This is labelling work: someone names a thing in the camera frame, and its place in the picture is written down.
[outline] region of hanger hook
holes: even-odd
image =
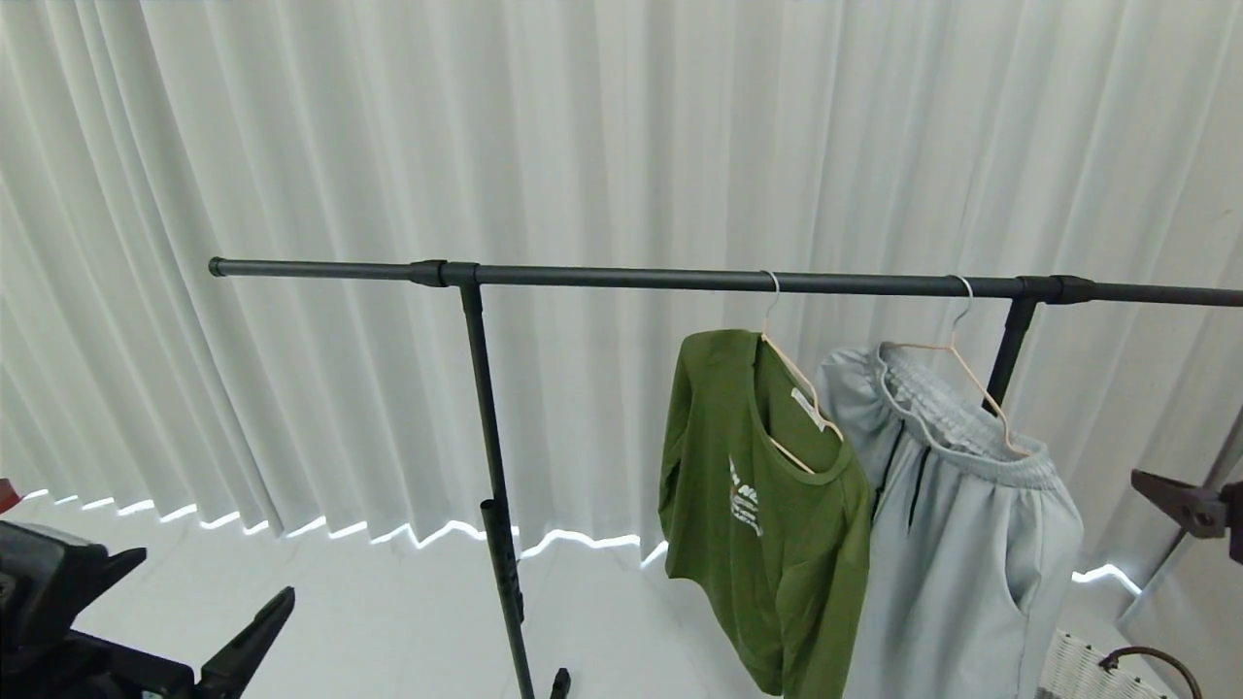
[[[953,318],[953,323],[950,326],[950,333],[953,335],[958,332],[958,321],[961,321],[963,317],[967,316],[967,313],[971,312],[971,303],[976,300],[976,290],[971,289],[971,282],[967,281],[967,277],[960,275],[950,275],[950,276],[961,281],[962,285],[967,287],[967,307],[963,308],[962,312],[958,313],[956,318]]]
[[[768,275],[768,276],[771,276],[773,279],[773,292],[774,292],[773,302],[769,303],[768,305],[768,310],[764,311],[763,331],[767,335],[768,333],[768,316],[772,315],[773,308],[777,307],[777,302],[781,301],[781,281],[777,279],[776,274],[773,274],[773,272],[771,272],[768,270],[759,270],[759,271],[764,272],[766,275]]]

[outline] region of white floor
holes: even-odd
[[[205,530],[194,515],[162,524],[153,511],[118,516],[47,498],[4,519],[37,521],[113,552],[147,546],[148,561],[104,595],[77,628],[198,669],[285,585],[297,607],[246,692],[285,697],[518,699],[486,545],[452,532],[423,550],[406,537],[329,540],[244,536],[239,522]],[[640,567],[635,546],[593,550],[558,541],[523,560],[525,633],[536,697],[558,667],[574,699],[764,697],[692,583]],[[1124,646],[1112,619],[1127,602],[1116,583],[1076,586],[1063,627],[1101,647]],[[1124,667],[1145,679],[1142,662]]]

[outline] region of black drawstring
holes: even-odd
[[[889,483],[889,469],[894,466],[894,454],[897,454],[897,443],[906,432],[906,423],[897,423],[897,434],[894,437],[894,445],[889,449],[889,461],[885,463],[885,475],[880,476],[880,485],[876,486],[876,498],[871,501],[871,519],[876,519],[876,509],[880,507],[880,494],[885,491]]]
[[[915,495],[911,496],[911,511],[906,515],[906,529],[911,529],[911,524],[915,522],[915,502],[920,499],[920,484],[924,483],[924,466],[929,463],[929,453],[932,451],[931,447],[924,448],[924,454],[920,456],[920,470],[915,475]]]

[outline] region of shirt tag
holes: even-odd
[[[828,427],[829,422],[815,413],[815,408],[808,403],[807,396],[803,396],[803,392],[796,387],[789,389],[789,397],[793,398],[800,408],[803,408],[803,412],[807,413],[807,417],[812,418],[815,427],[819,428],[820,432],[824,432],[824,428]]]

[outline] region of horizontal black rod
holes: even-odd
[[[472,265],[426,260],[405,265],[360,262],[305,262],[225,260],[209,262],[216,276],[295,276],[319,279],[401,280],[429,286],[480,285],[576,286],[609,289],[680,289],[701,291],[772,291],[772,277],[762,271],[651,270],[625,267],[539,267]],[[966,296],[952,276],[843,275],[777,272],[782,291],[796,294],[850,294],[870,296]],[[1033,297],[1053,301],[1054,277],[968,276],[972,291],[984,299]],[[1196,306],[1243,306],[1243,290],[1093,284],[1078,290],[1076,301],[1136,301]]]

